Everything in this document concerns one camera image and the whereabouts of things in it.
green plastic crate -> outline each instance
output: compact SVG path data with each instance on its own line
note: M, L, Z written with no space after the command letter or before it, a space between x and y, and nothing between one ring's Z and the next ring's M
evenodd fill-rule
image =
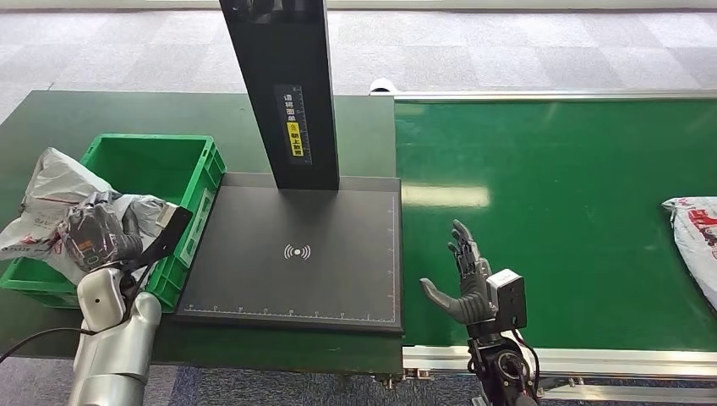
M162 311L173 312L227 171L214 140L200 135L102 134L81 162L115 190L154 195L194 214L174 255L156 263L145 287L159 299ZM75 286L42 261L14 260L0 277L0 288L49 307L79 307Z

white plastic bag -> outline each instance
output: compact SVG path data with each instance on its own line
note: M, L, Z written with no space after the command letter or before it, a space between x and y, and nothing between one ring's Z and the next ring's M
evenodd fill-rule
M717 197L680 197L671 211L675 243L705 298L717 309Z
M151 195L120 195L112 186L62 152L48 148L35 166L20 217L0 233L0 261L29 257L45 261L77 284L85 275L63 247L57 227L71 206L93 193L112 191L112 209L122 218L130 207L137 216L142 245L146 249L159 235L156 225L166 202Z

black cable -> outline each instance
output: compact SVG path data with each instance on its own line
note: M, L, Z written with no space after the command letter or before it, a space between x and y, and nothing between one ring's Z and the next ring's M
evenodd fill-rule
M538 360L538 353L536 353L533 347L529 346L525 341L523 341L522 338L520 338L520 336L517 335L517 331L515 328L513 328L511 332L513 333L513 336L516 338L516 340L525 348L527 348L535 359L535 379L533 380L533 392L535 402L538 402L538 383L540 382L540 361Z
M137 284L134 285L134 288L132 291L128 292L127 300L126 300L126 306L124 308L124 315L122 316L122 322L127 321L129 319L130 312L132 311L132 304L134 303L134 300L137 299L137 295L140 294L140 289L142 288L142 282L145 280L147 275L150 273L150 269L155 265L154 262L150 262L145 267L145 270L142 272L142 275L140 276L140 279L137 280Z
M528 372L528 380L530 379L530 367L528 365L523 365L523 363L525 363L525 360L522 356L520 362L515 359L511 359L511 363L513 364L513 368L515 368L517 372L517 380L518 382L520 382L520 392L527 392L528 390L526 389L526 387L529 386L526 383L526 379L524 379L526 378L526 376L523 374L523 367L525 366L525 370Z
M529 395L530 398L533 399L536 403L540 404L540 403L538 402L538 401L539 401L539 399L538 399L538 393L535 393L535 391L533 390L533 387L528 387L528 395Z
M95 335L95 332L91 332L90 330L85 330L83 328L76 328L76 327L59 327L59 328L51 328L49 330L45 330L44 332L36 332L35 334L27 337L26 339L22 340L21 342L15 344L11 349L5 352L2 357L0 357L0 364L6 360L10 355L12 355L15 351L17 351L20 347L23 345L29 343L30 341L42 337L46 334L49 334L51 332L78 332L80 334L87 334L88 336Z

yellow label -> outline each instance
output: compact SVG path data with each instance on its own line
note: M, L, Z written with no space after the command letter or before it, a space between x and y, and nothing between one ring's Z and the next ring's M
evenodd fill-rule
M298 130L298 123L294 121L287 122L289 133L289 144L292 146L293 156L304 156L304 145L301 142L301 133Z

wireless symbol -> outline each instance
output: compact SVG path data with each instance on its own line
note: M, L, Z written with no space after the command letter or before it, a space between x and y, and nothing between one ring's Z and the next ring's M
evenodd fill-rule
M305 245L301 248L294 248L290 244L284 248L284 258L287 260L293 256L300 256L304 261L311 256L311 247Z

